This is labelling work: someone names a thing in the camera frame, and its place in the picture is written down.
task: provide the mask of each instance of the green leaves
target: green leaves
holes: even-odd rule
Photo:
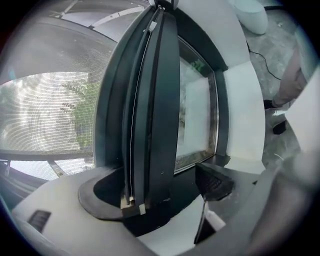
[[[63,103],[63,107],[60,108],[73,117],[76,142],[82,149],[92,147],[95,106],[100,85],[98,83],[71,82],[61,86],[80,98],[78,103]]]

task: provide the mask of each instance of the white cylinder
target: white cylinder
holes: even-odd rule
[[[234,0],[234,11],[240,23],[249,31],[262,35],[268,28],[265,8],[256,0]]]

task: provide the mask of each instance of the gray pants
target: gray pants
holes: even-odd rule
[[[299,50],[296,47],[280,82],[280,88],[272,99],[276,108],[296,99],[306,87],[307,81],[300,67]]]

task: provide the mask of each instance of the glass pane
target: glass pane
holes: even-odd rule
[[[175,171],[215,153],[217,100],[214,73],[182,40],[180,50],[180,113]]]

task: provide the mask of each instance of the gray floor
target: gray floor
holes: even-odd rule
[[[253,34],[245,28],[243,30],[250,49],[262,54],[266,58],[269,70],[281,78],[296,45],[297,24],[283,10],[269,10],[267,15],[268,29],[264,35]],[[250,53],[250,58],[260,82],[263,98],[272,99],[279,89],[280,81],[268,73],[265,61],[260,55]],[[283,159],[300,150],[295,134],[289,125],[281,135],[272,133],[272,127],[285,119],[281,113],[289,106],[290,104],[286,104],[283,108],[277,109],[278,111],[267,110],[265,112],[266,129],[262,162],[266,168],[278,165]]]

